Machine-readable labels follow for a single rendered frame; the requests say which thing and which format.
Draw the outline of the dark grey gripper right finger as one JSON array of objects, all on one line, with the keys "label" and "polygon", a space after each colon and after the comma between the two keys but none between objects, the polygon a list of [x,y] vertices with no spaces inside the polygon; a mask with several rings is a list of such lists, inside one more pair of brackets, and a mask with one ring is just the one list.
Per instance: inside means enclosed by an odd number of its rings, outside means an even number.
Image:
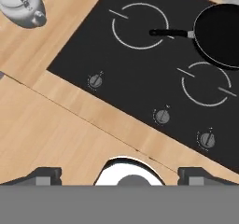
[{"label": "dark grey gripper right finger", "polygon": [[237,183],[209,174],[202,167],[179,167],[177,174],[178,186],[237,186]]}]

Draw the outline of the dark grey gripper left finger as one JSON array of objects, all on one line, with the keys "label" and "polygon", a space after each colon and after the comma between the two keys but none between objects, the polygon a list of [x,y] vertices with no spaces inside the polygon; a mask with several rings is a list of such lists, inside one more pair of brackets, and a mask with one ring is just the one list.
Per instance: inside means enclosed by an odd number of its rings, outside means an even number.
[{"label": "dark grey gripper left finger", "polygon": [[61,186],[61,167],[37,167],[29,175],[1,183],[1,186]]}]

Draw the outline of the grey metal kettle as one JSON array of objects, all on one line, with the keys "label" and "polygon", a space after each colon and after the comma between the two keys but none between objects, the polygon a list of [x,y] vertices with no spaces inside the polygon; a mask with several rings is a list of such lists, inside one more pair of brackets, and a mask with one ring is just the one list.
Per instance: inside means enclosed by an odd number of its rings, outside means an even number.
[{"label": "grey metal kettle", "polygon": [[0,11],[22,28],[42,27],[47,22],[43,0],[0,0]]}]

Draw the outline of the grey hob knob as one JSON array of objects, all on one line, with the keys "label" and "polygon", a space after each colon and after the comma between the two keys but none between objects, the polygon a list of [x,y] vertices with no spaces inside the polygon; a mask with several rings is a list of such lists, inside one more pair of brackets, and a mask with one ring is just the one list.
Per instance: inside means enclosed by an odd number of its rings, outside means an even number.
[{"label": "grey hob knob", "polygon": [[89,77],[89,86],[92,89],[97,89],[103,84],[103,79],[100,74],[95,74]]},{"label": "grey hob knob", "polygon": [[159,125],[164,125],[169,122],[170,114],[166,108],[163,109],[155,109],[153,113],[153,118],[156,123]]},{"label": "grey hob knob", "polygon": [[216,138],[212,131],[198,133],[198,145],[203,149],[211,149],[216,144]]}]

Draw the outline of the white round object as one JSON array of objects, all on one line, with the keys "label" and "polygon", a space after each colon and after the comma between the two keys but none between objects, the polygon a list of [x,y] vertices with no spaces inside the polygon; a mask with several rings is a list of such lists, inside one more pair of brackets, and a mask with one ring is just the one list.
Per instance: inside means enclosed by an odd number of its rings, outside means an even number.
[{"label": "white round object", "polygon": [[94,186],[164,186],[158,173],[148,164],[136,158],[118,156],[109,159]]}]

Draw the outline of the black hob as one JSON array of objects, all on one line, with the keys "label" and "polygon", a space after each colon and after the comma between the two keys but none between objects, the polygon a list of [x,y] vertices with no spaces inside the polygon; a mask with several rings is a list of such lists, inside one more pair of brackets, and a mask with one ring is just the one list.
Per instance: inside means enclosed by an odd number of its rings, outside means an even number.
[{"label": "black hob", "polygon": [[[190,30],[207,0],[99,0],[49,71],[239,174],[239,71],[207,63],[191,40],[149,35]],[[89,77],[103,84],[92,89]],[[155,109],[170,120],[159,125]],[[197,135],[212,131],[211,149]]]}]

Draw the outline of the black frying pan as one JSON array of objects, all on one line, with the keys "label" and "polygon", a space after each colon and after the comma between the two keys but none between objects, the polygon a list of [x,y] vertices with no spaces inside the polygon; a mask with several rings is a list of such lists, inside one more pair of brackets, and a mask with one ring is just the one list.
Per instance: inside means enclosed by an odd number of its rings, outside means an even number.
[{"label": "black frying pan", "polygon": [[154,28],[148,33],[193,39],[211,63],[224,69],[239,70],[239,5],[217,4],[205,8],[190,31]]}]

